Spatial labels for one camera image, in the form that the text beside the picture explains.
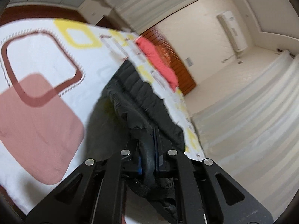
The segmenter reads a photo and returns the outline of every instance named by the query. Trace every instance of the white bed sheet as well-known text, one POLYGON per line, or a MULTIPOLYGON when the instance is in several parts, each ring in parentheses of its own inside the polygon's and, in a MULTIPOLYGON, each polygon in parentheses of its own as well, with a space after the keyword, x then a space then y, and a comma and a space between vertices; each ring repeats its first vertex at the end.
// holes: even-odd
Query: white bed sheet
MULTIPOLYGON (((80 68, 79 71, 82 73, 82 78, 58 94, 84 127, 103 87, 117 71, 123 57, 128 56, 142 79, 148 81, 153 91, 161 99, 164 99, 173 122, 182 127, 186 143, 185 154, 196 160, 204 158, 204 152, 199 145, 193 125, 189 120, 181 91, 177 89, 173 93, 166 80, 152 67, 147 58, 142 53, 138 54, 140 51, 133 43, 137 34, 117 32, 67 20, 29 19, 12 22, 0 28, 1 49, 13 37, 19 37, 19 39, 9 44, 7 55, 18 81, 31 74, 38 74, 42 75, 54 88, 70 80, 76 74, 76 68, 69 62, 70 60, 67 56, 76 62, 76 65, 80 68), (22 35, 34 31, 39 32, 29 37, 20 38, 22 35), (49 40, 49 36, 42 34, 41 31, 51 34, 65 50, 66 54, 61 53, 53 45, 55 44, 53 40, 49 40)), ((6 91, 13 90, 13 79, 10 78, 7 72, 8 68, 4 64, 3 54, 0 55, 0 63, 1 97, 5 95, 6 91)), ((0 139, 4 137, 4 134, 5 130, 0 129, 0 139)), ((83 139, 70 161, 63 179, 84 160, 83 139)), ((47 185, 35 179, 13 157, 1 140, 0 166, 0 184, 25 214, 59 184, 47 185)), ((141 213, 142 210, 140 213, 137 210, 135 214, 132 214, 134 213, 132 211, 135 209, 134 206, 138 206, 138 201, 143 203, 144 199, 134 196, 133 193, 130 193, 129 196, 132 196, 132 203, 134 204, 128 204, 127 210, 129 215, 127 215, 126 211, 126 222, 128 224, 136 223, 135 217, 144 215, 141 213)), ((150 206, 145 208, 153 211, 153 208, 150 206)), ((144 216, 144 223, 153 222, 146 215, 144 216)))

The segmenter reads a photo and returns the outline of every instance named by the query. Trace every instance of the bed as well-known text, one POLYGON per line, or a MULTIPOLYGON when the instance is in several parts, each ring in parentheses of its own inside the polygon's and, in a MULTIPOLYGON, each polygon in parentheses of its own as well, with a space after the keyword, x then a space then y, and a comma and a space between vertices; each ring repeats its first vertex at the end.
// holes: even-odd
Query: bed
MULTIPOLYGON (((171 90, 134 44, 137 37, 63 19, 0 27, 0 185, 23 213, 85 160, 89 115, 126 58, 183 129, 185 154, 205 158, 182 92, 171 90)), ((126 206, 127 223, 159 222, 154 209, 130 191, 126 206)))

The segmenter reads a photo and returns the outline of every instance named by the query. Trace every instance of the air conditioner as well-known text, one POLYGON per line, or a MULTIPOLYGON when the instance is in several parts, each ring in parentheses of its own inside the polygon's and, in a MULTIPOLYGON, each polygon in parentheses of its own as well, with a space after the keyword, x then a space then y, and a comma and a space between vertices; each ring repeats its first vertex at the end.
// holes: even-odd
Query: air conditioner
POLYGON ((247 43, 233 13, 231 11, 226 11, 217 15, 217 18, 223 26, 235 52, 244 51, 247 48, 247 43))

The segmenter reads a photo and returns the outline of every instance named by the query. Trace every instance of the pink pillow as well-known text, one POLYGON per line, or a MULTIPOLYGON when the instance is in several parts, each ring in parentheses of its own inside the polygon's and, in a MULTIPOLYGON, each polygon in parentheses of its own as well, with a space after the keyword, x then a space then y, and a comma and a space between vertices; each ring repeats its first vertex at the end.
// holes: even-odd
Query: pink pillow
POLYGON ((147 56, 147 58, 151 61, 151 63, 159 71, 159 73, 168 81, 171 89, 175 92, 176 87, 178 87, 178 78, 174 71, 170 67, 165 65, 154 44, 142 36, 138 37, 135 40, 135 43, 147 56))

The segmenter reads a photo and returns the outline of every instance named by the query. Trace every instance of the silver bolt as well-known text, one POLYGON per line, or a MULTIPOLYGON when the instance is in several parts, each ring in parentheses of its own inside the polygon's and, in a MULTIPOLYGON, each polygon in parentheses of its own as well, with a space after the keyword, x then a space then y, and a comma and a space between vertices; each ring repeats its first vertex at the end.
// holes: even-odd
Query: silver bolt
POLYGON ((206 164, 207 166, 212 166, 213 165, 213 160, 212 159, 209 159, 209 158, 206 158, 204 160, 204 164, 206 164))
POLYGON ((86 161, 85 161, 85 165, 87 165, 87 166, 91 166, 91 165, 93 165, 95 163, 95 161, 93 160, 93 159, 87 159, 86 161))
POLYGON ((171 149, 171 150, 168 151, 168 154, 171 155, 171 156, 176 156, 177 153, 178 152, 176 150, 174 150, 174 149, 171 149))
POLYGON ((130 155, 130 151, 127 150, 127 149, 124 149, 124 150, 121 151, 121 155, 128 156, 128 155, 130 155))

